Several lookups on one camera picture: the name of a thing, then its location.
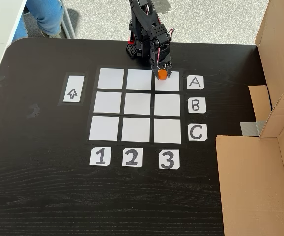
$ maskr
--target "orange object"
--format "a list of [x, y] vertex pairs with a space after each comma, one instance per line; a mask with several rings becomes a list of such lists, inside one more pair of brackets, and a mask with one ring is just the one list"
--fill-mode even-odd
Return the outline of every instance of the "orange object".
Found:
[[166, 70], [158, 70], [157, 77], [160, 80], [165, 80], [167, 78], [167, 71]]

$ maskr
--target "jeans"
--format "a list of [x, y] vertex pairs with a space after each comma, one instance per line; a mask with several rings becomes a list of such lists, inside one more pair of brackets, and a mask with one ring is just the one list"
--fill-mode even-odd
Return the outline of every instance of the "jeans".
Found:
[[[26, 7], [37, 20], [38, 27], [47, 35], [55, 35], [61, 32], [63, 8], [59, 0], [27, 0]], [[20, 18], [12, 42], [20, 38], [27, 38], [23, 15]]]

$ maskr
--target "white cable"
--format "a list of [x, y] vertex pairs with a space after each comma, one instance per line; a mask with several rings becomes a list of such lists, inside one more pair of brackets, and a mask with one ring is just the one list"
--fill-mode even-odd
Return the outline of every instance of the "white cable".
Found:
[[158, 67], [158, 60], [159, 60], [159, 58], [160, 58], [160, 51], [161, 51], [161, 48], [158, 48], [158, 55], [157, 55], [157, 62], [156, 62], [156, 66], [157, 66], [157, 68], [159, 69], [159, 70], [165, 70], [165, 68], [166, 68], [166, 64], [164, 63], [164, 68], [159, 68]]

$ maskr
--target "shoe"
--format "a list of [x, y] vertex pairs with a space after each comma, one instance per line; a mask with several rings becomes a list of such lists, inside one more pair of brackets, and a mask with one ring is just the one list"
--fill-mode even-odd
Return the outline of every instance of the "shoe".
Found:
[[62, 38], [59, 33], [58, 33], [58, 34], [55, 34], [55, 35], [47, 35], [47, 34], [45, 34], [44, 32], [42, 32], [42, 35], [43, 35], [45, 38]]

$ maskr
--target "number 2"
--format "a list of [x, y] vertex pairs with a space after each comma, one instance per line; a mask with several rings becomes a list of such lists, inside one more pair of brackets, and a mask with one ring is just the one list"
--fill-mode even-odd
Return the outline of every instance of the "number 2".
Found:
[[129, 155], [129, 154], [132, 154], [133, 157], [132, 157], [132, 160], [131, 161], [127, 161], [126, 165], [127, 166], [137, 166], [138, 163], [137, 162], [134, 162], [136, 160], [136, 158], [138, 157], [138, 152], [134, 149], [131, 149], [131, 150], [127, 150], [126, 151], [126, 155]]
[[127, 147], [123, 150], [122, 166], [141, 167], [143, 164], [143, 148]]

